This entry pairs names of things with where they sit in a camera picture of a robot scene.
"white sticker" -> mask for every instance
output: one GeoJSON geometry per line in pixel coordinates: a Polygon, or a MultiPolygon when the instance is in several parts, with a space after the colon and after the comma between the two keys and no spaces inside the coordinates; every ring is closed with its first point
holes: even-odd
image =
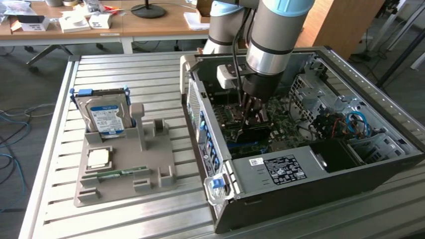
{"type": "Polygon", "coordinates": [[[101,33],[99,36],[118,36],[118,33],[101,33]]]}
{"type": "Polygon", "coordinates": [[[95,106],[90,113],[97,126],[97,131],[103,135],[114,135],[123,131],[122,120],[117,117],[118,106],[95,106]]]}
{"type": "Polygon", "coordinates": [[[263,164],[263,160],[262,158],[253,158],[249,160],[249,163],[251,166],[255,166],[255,165],[263,164]]]}

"white device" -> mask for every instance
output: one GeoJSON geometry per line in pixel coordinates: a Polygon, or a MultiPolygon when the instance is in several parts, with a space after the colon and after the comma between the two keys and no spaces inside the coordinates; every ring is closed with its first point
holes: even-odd
{"type": "Polygon", "coordinates": [[[90,29],[90,26],[82,16],[62,16],[58,19],[58,23],[62,33],[90,29]]]}
{"type": "Polygon", "coordinates": [[[111,21],[110,14],[91,15],[87,24],[93,29],[109,29],[111,21]]]}
{"type": "Polygon", "coordinates": [[[233,80],[235,80],[235,77],[230,75],[230,73],[227,72],[225,68],[225,65],[217,66],[217,80],[218,80],[221,88],[223,89],[234,88],[233,80]]]}

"aluminum table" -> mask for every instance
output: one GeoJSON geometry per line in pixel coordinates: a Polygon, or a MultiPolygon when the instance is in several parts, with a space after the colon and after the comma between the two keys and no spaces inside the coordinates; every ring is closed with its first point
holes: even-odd
{"type": "Polygon", "coordinates": [[[425,227],[425,164],[395,175],[373,192],[258,225],[213,233],[179,101],[179,56],[194,52],[70,56],[45,141],[19,239],[57,238],[399,238],[425,227]],[[170,126],[177,189],[75,208],[73,194],[83,135],[69,88],[126,85],[142,102],[143,122],[170,126]]]}

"power supply label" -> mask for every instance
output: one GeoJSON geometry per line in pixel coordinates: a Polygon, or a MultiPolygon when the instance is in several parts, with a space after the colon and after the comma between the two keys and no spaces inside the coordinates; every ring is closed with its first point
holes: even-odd
{"type": "Polygon", "coordinates": [[[293,155],[263,160],[263,164],[275,185],[306,178],[293,155]]]}

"motherboard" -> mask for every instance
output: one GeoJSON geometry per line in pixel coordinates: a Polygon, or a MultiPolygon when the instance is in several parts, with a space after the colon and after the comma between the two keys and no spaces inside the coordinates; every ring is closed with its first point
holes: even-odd
{"type": "Polygon", "coordinates": [[[238,103],[213,105],[231,159],[295,148],[309,141],[299,134],[285,106],[285,98],[271,97],[266,107],[249,119],[249,127],[243,128],[238,103]]]}

